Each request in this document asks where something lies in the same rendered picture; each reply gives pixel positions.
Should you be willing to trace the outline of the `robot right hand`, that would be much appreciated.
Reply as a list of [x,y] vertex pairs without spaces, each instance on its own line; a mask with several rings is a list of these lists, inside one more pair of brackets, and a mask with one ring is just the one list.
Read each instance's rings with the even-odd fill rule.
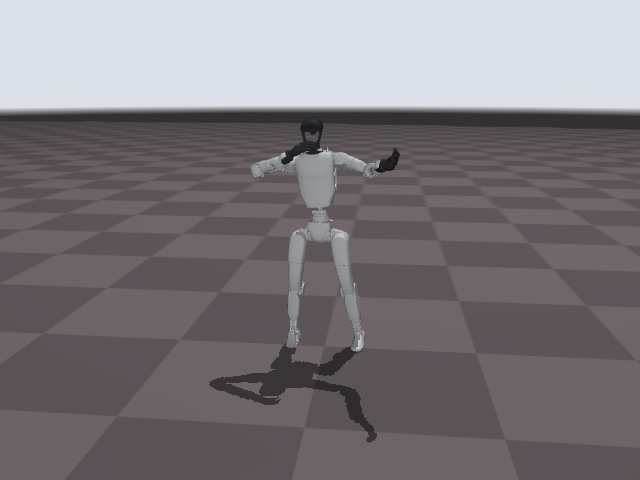
[[[293,161],[293,157],[294,156],[298,156],[299,154],[301,154],[303,152],[306,152],[306,151],[311,151],[312,153],[314,153],[314,151],[312,149],[316,150],[315,147],[317,147],[317,146],[313,141],[309,141],[308,140],[308,141],[301,142],[301,143],[297,144],[290,151],[289,150],[286,151],[286,157],[281,160],[281,163],[284,164],[284,165],[288,164],[289,162]],[[310,149],[310,148],[312,148],[312,149]]]

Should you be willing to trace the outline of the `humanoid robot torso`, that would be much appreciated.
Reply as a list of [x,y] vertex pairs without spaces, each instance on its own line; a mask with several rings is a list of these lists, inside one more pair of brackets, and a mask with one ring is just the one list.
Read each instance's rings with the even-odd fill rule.
[[[317,151],[322,151],[322,148]],[[310,151],[306,151],[310,152]],[[327,151],[310,155],[299,154],[295,160],[299,190],[307,208],[313,210],[312,219],[307,222],[307,238],[309,242],[331,243],[333,220],[323,207],[333,204],[337,192],[337,169],[332,153]]]

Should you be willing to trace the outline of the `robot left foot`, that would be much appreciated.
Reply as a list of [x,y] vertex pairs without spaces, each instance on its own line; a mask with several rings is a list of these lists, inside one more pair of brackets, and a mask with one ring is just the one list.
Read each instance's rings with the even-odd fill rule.
[[352,351],[361,351],[363,350],[364,346],[365,346],[365,332],[362,330],[363,335],[360,334],[360,332],[358,331],[358,334],[355,334],[354,339],[352,341],[351,344],[351,350]]

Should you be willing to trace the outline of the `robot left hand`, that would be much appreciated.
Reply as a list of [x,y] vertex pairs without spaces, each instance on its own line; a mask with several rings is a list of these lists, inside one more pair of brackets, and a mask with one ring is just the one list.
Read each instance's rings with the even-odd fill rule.
[[397,161],[399,161],[399,158],[398,158],[399,156],[400,156],[400,153],[397,151],[396,148],[394,148],[394,152],[392,156],[388,157],[387,159],[381,159],[379,168],[375,170],[379,173],[394,170],[395,166],[397,165]]

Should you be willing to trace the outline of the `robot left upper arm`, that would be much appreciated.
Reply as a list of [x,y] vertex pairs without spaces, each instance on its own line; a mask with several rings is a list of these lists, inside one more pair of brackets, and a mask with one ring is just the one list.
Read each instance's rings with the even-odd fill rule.
[[355,157],[349,156],[343,152],[332,153],[333,161],[335,166],[340,169],[348,168],[350,170],[364,173],[363,176],[369,179],[374,179],[375,177],[371,176],[368,172],[368,168],[371,164],[366,164],[362,160],[359,160]]

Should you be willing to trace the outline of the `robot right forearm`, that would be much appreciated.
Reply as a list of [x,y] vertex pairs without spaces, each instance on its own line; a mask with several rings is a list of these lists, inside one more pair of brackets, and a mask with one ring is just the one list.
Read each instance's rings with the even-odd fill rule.
[[281,153],[279,156],[271,158],[269,160],[263,160],[258,163],[255,163],[252,166],[259,165],[259,168],[263,173],[268,173],[269,171],[279,169],[282,166],[288,165],[290,162],[285,165],[281,163],[281,160],[285,157],[286,157],[286,152]]

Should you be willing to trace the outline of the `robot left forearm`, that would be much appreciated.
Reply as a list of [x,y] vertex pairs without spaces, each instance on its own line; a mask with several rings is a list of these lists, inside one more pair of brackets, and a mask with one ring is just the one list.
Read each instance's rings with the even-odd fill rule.
[[375,170],[379,168],[380,161],[381,160],[377,160],[375,163],[368,163],[368,164],[371,164],[368,168],[368,172],[371,176],[376,177],[383,173],[383,172],[379,173]]

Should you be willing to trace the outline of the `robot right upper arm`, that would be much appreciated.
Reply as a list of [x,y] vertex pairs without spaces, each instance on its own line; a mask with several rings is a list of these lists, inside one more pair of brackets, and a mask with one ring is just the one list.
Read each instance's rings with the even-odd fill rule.
[[[281,171],[286,171],[286,172],[288,172],[288,173],[292,173],[292,172],[294,172],[294,171],[296,170],[296,167],[295,167],[295,160],[296,160],[296,157],[297,157],[297,156],[294,156],[294,157],[293,157],[293,161],[291,161],[288,165],[286,165],[286,166],[282,166],[282,167],[281,167],[281,168],[279,168],[279,169],[275,169],[275,170],[269,171],[268,173],[275,173],[275,172],[281,172]],[[255,178],[255,179],[257,179],[257,178],[261,178],[261,177],[264,177],[264,174],[267,174],[267,173],[263,173],[263,172],[260,170],[259,165],[251,166],[251,167],[250,167],[250,169],[251,169],[252,176],[253,176],[253,178]]]

